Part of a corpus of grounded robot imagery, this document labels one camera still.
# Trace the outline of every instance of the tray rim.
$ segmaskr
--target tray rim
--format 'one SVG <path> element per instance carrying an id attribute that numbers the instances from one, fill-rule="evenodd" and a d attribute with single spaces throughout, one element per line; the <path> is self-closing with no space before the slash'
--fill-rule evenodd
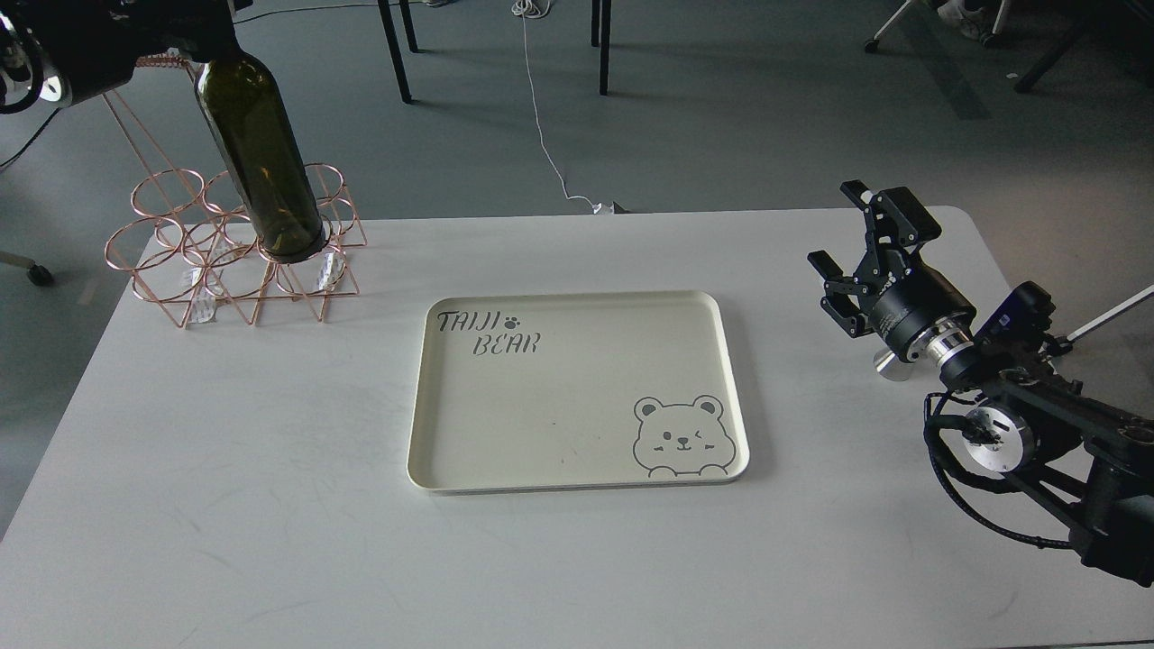
<path id="1" fill-rule="evenodd" d="M 733 422 L 734 432 L 736 435 L 734 438 L 734 443 L 737 447 L 737 457 L 735 458 L 736 468 L 724 477 L 720 478 L 707 478 L 707 479 L 657 479 L 651 482 L 609 482 L 609 483 L 568 483 L 557 485 L 510 485 L 510 486 L 485 486 L 485 487 L 445 487 L 445 486 L 429 486 L 422 484 L 413 475 L 413 440 L 417 437 L 417 418 L 419 408 L 422 403 L 421 400 L 421 378 L 425 375 L 427 358 L 425 355 L 425 343 L 429 334 L 429 322 L 435 313 L 439 312 L 441 305 L 445 303 L 457 301 L 457 300 L 516 300 L 516 299 L 532 299 L 532 298 L 561 298 L 561 299 L 583 299 L 583 298 L 624 298 L 628 299 L 631 296 L 636 297 L 694 297 L 704 301 L 704 304 L 710 309 L 711 316 L 713 319 L 713 324 L 718 331 L 718 352 L 721 359 L 721 371 L 724 378 L 727 381 L 727 389 L 732 391 L 733 402 L 735 408 L 729 408 L 729 418 Z M 744 415 L 741 409 L 741 397 L 737 389 L 737 381 L 733 372 L 733 359 L 729 356 L 729 337 L 725 329 L 725 320 L 721 316 L 721 306 L 718 304 L 717 298 L 710 294 L 707 291 L 700 289 L 659 289 L 653 291 L 582 291 L 582 292 L 561 292 L 561 293 L 510 293 L 510 294 L 488 294 L 488 296 L 454 296 L 445 297 L 433 303 L 428 309 L 425 312 L 424 324 L 421 327 L 421 359 L 417 372 L 417 389 L 413 397 L 413 418 L 409 431 L 409 445 L 406 447 L 405 455 L 405 473 L 409 477 L 410 483 L 414 486 L 421 488 L 422 491 L 430 494 L 486 494 L 486 493 L 533 493 L 533 492 L 545 492 L 545 491 L 590 491 L 599 488 L 646 488 L 646 487 L 665 487 L 665 486 L 706 486 L 706 485 L 722 485 L 729 484 L 740 478 L 745 469 L 749 467 L 749 435 L 745 431 Z"/>

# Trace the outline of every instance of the shoe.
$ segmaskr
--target shoe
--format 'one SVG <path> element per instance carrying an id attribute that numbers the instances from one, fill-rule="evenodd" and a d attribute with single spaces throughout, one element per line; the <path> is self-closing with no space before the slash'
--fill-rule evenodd
<path id="1" fill-rule="evenodd" d="M 942 22 L 957 29 L 962 36 L 971 40 L 981 40 L 990 31 L 989 20 L 986 9 L 971 12 L 962 5 L 964 0 L 950 0 L 938 7 L 938 17 Z"/>

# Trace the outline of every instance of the plastic tray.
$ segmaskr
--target plastic tray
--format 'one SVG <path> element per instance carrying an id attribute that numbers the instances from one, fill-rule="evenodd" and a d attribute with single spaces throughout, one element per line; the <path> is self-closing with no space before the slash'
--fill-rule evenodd
<path id="1" fill-rule="evenodd" d="M 420 487 L 718 483 L 748 461 L 706 293 L 454 298 L 429 309 L 409 447 Z"/>

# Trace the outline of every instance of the bear face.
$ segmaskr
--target bear face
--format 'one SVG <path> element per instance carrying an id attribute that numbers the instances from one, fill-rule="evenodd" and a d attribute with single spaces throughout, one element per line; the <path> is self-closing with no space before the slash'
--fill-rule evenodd
<path id="1" fill-rule="evenodd" d="M 722 472 L 737 455 L 737 447 L 721 424 L 721 402 L 702 395 L 694 403 L 665 405 L 647 396 L 634 405 L 640 422 L 634 457 L 649 475 L 666 469 L 675 476 L 700 475 L 707 467 Z"/>

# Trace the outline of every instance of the dark green glass bottle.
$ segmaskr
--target dark green glass bottle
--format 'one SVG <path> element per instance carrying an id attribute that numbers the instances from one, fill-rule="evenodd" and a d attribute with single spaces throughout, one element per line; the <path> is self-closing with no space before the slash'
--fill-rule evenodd
<path id="1" fill-rule="evenodd" d="M 264 254 L 304 261 L 327 243 L 316 199 L 272 73 L 228 28 L 218 32 L 196 98 Z"/>

